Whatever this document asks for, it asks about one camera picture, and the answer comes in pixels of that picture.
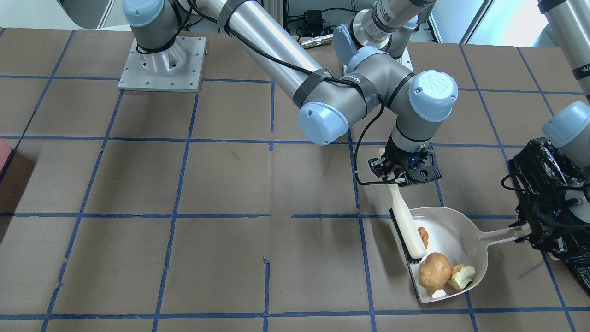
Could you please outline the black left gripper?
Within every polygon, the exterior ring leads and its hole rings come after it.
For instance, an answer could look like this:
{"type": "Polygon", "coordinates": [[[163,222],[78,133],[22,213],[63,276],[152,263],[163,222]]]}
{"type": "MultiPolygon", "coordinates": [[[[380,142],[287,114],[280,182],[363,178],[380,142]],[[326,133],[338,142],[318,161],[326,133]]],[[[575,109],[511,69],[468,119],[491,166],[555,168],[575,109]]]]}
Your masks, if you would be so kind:
{"type": "Polygon", "coordinates": [[[549,187],[538,191],[516,189],[516,225],[528,224],[520,236],[539,251],[554,256],[589,256],[589,185],[549,187]]]}

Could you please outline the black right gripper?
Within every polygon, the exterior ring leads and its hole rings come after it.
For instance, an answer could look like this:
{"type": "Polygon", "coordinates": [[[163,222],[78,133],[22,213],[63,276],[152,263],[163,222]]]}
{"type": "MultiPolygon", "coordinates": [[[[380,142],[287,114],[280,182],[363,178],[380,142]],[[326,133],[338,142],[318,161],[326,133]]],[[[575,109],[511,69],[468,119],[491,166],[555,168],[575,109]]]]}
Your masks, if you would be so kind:
{"type": "Polygon", "coordinates": [[[408,152],[390,138],[385,151],[378,154],[378,158],[367,161],[371,171],[382,181],[393,177],[400,187],[437,181],[443,175],[431,143],[419,145],[417,152],[408,152]]]}

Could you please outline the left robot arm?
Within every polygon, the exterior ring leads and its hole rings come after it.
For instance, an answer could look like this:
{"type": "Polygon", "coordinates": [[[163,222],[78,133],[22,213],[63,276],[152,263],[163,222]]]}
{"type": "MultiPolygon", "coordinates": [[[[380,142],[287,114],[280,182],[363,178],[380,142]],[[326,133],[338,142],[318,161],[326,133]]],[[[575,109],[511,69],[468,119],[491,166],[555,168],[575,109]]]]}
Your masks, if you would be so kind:
{"type": "MultiPolygon", "coordinates": [[[[540,0],[573,77],[589,96],[589,2],[540,0]]],[[[542,126],[510,160],[523,184],[518,224],[531,246],[563,261],[589,263],[589,103],[576,101],[542,126]]]]}

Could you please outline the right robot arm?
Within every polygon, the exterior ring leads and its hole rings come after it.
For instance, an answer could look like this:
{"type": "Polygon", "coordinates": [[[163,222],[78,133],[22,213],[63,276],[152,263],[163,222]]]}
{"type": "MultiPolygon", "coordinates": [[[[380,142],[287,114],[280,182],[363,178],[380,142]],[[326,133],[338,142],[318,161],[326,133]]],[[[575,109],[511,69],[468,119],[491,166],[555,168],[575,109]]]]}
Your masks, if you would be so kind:
{"type": "Polygon", "coordinates": [[[175,74],[189,57],[178,38],[200,16],[241,42],[298,107],[297,122],[312,143],[324,146],[377,106],[397,117],[385,151],[369,160],[380,184],[400,186],[437,181],[441,170],[432,137],[459,97],[447,73],[414,73],[398,59],[407,44],[400,31],[431,0],[377,0],[333,34],[345,75],[335,78],[319,65],[256,0],[125,0],[125,19],[145,70],[175,74]]]}

